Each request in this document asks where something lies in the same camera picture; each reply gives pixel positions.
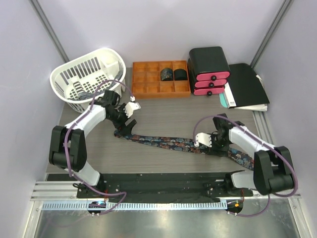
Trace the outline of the floral navy tie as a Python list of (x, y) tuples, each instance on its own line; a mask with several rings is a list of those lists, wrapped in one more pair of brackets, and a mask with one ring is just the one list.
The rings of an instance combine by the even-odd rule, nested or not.
[[(209, 147), (200, 145), (199, 147), (195, 147), (194, 140), (190, 138), (181, 138), (181, 137), (159, 137), (159, 136), (143, 136), (131, 134), (125, 137), (117, 137), (121, 139), (125, 139), (128, 141), (136, 142), (139, 144), (144, 144), (148, 146), (154, 146), (157, 148), (163, 148), (174, 151), (181, 152), (189, 152), (195, 154), (205, 154), (207, 155), (207, 149)], [(250, 157), (245, 152), (240, 150), (229, 148), (229, 156), (227, 158), (232, 159), (237, 164), (249, 169), (254, 169), (254, 159)]]

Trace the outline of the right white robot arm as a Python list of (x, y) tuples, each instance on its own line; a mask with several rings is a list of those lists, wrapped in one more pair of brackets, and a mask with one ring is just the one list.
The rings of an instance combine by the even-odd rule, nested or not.
[(224, 191), (234, 196), (242, 188), (255, 189), (262, 195), (280, 197), (294, 195), (298, 179), (292, 164), (290, 151), (285, 146), (276, 147), (254, 135), (244, 124), (230, 120), (226, 114), (212, 117), (215, 134), (198, 133), (194, 140), (213, 151), (229, 148), (235, 144), (246, 152), (254, 162), (247, 171), (233, 172), (224, 185)]

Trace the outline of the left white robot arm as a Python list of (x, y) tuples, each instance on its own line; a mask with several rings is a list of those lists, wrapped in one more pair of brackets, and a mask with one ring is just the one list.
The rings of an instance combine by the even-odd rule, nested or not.
[(106, 186), (103, 175), (87, 161), (86, 137), (102, 121), (112, 122), (119, 135), (130, 135), (136, 120), (129, 124), (133, 113), (141, 108), (133, 96), (130, 102), (119, 104), (120, 95), (107, 90), (74, 121), (52, 129), (49, 163), (89, 185), (88, 192), (95, 198), (102, 197)]

